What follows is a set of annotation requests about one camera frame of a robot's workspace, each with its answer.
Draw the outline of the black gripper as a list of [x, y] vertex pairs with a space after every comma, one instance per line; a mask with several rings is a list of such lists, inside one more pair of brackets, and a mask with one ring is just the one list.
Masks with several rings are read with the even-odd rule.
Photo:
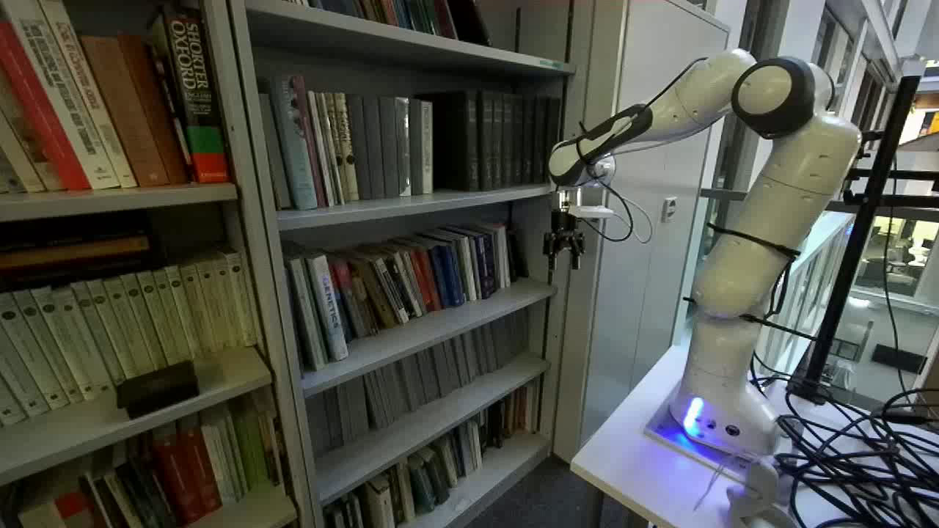
[[554, 270], [557, 255], [572, 251], [572, 270], [582, 270], [585, 232], [578, 228], [578, 216], [570, 211], [553, 213], [553, 228], [543, 236], [543, 251], [550, 255], [550, 270]]

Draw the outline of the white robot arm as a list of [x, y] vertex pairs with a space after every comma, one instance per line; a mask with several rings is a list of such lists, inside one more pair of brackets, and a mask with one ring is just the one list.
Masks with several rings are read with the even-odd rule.
[[760, 461], [779, 445], [779, 414], [749, 382], [760, 321], [782, 272], [849, 176], [859, 129], [829, 110], [829, 74], [795, 54], [758, 62], [726, 50], [689, 62], [650, 103], [628, 104], [550, 150], [560, 186], [588, 182], [622, 142], [677, 140], [735, 110], [771, 142], [758, 182], [717, 244], [692, 288], [686, 367], [670, 399], [672, 418], [702, 445]]

